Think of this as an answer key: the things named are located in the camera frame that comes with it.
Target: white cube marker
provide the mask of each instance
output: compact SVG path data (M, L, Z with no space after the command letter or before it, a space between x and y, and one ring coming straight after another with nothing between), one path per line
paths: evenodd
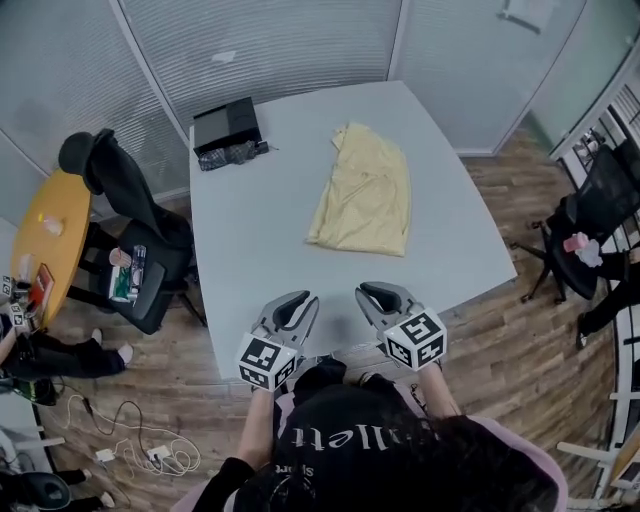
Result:
M426 308L384 331L389 357L419 370L447 353L447 328Z
M250 333L245 333L236 354L240 378L267 391L284 384L297 363L297 350Z

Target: hand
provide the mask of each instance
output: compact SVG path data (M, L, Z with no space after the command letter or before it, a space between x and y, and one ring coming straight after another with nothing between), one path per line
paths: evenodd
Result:
M634 263L640 263L640 247L636 247L629 251L629 263L632 265Z

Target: round wooden table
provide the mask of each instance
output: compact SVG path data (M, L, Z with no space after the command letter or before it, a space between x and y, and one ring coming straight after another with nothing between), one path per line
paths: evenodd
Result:
M44 311L43 326L60 311L73 282L87 236L90 212L91 193L82 177L58 169L40 187L22 219L13 242L11 274L18 276L23 254L33 254L31 282L41 263L48 267L54 285ZM61 220L64 224L62 234L50 234L38 221L40 214Z

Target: bottle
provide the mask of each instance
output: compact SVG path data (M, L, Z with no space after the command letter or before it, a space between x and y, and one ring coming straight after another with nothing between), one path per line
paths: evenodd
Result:
M62 234L62 231L64 230L62 221L59 221L51 215L44 215L41 213L40 215L38 215L38 222L44 224L44 229L46 229L53 236L60 236Z

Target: table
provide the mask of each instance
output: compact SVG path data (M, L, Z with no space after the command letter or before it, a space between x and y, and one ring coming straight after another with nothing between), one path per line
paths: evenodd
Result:
M90 209L91 193L82 177L58 169L33 196L16 233L11 274L18 276L23 254L33 254L31 281L41 263L47 265L53 276L55 284L44 312L43 326L54 319L70 290L87 236ZM44 228L38 221L41 213L63 221L62 235L53 236Z
M305 346L311 357L374 339L354 299L362 281L405 286L441 312L516 276L462 162L402 82L290 96L257 105L256 115L274 148L269 153L204 173L190 151L198 271L222 378L236 376L243 332L284 293L308 289L320 297ZM349 121L368 125L406 155L412 213L404 258L305 243L335 161L333 131Z

